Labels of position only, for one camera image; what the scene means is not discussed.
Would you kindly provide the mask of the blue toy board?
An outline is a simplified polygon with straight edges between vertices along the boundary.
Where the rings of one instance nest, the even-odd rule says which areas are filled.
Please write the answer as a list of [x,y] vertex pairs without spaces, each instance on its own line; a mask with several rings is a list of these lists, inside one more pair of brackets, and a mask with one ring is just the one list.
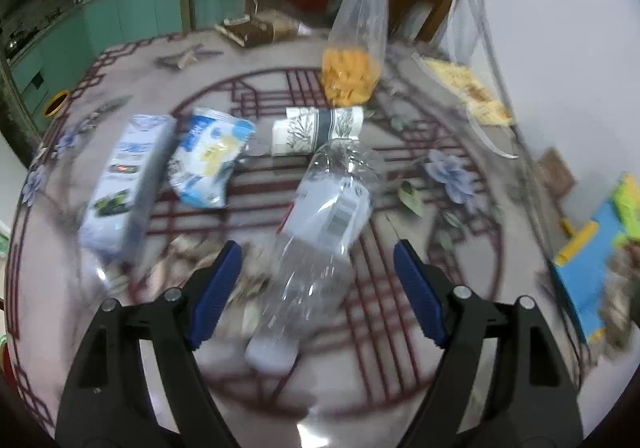
[[639,184],[626,173],[553,259],[554,272],[565,290],[582,342],[596,342],[604,332],[599,307],[606,261],[617,248],[638,237]]

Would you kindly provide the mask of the clear bag orange snacks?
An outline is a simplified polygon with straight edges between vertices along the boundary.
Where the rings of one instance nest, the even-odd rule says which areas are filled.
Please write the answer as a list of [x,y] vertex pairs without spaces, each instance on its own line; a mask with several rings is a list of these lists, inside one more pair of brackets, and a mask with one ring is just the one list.
[[322,54],[321,83],[335,107],[362,105],[382,75],[388,0],[343,0]]

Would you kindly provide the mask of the yellow picture book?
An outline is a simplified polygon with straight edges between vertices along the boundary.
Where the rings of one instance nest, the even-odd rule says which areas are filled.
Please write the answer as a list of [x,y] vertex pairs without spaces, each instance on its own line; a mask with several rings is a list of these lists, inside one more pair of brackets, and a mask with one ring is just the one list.
[[515,122],[503,102],[466,66],[419,56],[419,63],[435,79],[454,92],[471,115],[485,127],[511,127]]

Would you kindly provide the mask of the blue white snack wrapper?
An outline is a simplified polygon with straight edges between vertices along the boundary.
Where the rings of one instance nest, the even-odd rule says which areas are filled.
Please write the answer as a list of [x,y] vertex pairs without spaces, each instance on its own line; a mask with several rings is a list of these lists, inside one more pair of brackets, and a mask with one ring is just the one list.
[[199,209],[223,208],[236,161],[254,133],[253,122],[195,107],[168,163],[168,183],[179,200]]

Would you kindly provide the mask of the small wooden block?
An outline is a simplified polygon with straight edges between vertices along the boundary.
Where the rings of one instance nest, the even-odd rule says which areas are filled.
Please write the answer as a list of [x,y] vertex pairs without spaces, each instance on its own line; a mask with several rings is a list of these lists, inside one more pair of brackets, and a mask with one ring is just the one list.
[[537,161],[542,182],[549,195],[561,200],[574,188],[576,179],[558,149],[548,148]]

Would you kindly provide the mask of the brown snack package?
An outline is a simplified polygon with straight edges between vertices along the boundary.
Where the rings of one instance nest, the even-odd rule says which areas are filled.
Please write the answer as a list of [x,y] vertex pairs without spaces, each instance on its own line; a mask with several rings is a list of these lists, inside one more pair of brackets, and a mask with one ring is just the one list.
[[242,49],[310,37],[312,29],[277,10],[226,18],[214,29]]

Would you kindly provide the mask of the teal kitchen cabinets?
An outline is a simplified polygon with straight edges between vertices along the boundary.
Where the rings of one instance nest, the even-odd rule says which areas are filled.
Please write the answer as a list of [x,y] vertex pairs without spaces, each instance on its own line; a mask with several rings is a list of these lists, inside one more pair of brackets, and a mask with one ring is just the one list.
[[27,115],[43,123],[48,96],[73,90],[103,51],[182,30],[180,0],[89,0],[58,17],[9,61]]

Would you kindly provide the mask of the clear plastic bottle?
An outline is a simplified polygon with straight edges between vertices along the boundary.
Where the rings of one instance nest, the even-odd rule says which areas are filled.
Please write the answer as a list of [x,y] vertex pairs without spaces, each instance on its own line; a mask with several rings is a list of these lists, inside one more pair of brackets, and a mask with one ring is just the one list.
[[354,279],[349,251],[385,183],[384,160],[337,138],[312,157],[276,234],[262,313],[245,350],[265,374],[289,372],[302,344],[334,320]]

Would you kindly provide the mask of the wooden chair at wall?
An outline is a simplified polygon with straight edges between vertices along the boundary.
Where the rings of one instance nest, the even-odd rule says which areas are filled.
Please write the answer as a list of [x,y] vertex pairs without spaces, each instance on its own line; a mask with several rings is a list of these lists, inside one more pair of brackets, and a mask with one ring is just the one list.
[[400,28],[409,15],[419,8],[428,8],[416,40],[432,42],[455,3],[455,0],[388,0],[388,34],[400,36]]

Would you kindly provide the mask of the yellow green bucket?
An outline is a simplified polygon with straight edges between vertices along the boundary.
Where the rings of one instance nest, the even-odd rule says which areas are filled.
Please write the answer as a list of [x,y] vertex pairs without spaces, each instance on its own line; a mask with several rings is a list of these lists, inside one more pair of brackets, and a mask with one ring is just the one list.
[[69,90],[63,90],[53,95],[46,106],[43,108],[42,116],[46,119],[51,119],[56,116],[67,103],[68,97],[70,97]]

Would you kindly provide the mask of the blue white milk carton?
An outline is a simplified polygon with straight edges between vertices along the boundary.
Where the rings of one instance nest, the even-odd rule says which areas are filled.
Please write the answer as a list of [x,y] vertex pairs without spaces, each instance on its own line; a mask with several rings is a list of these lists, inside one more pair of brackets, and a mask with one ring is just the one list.
[[79,227],[80,245],[107,263],[134,263],[175,147],[177,120],[133,116],[112,149]]

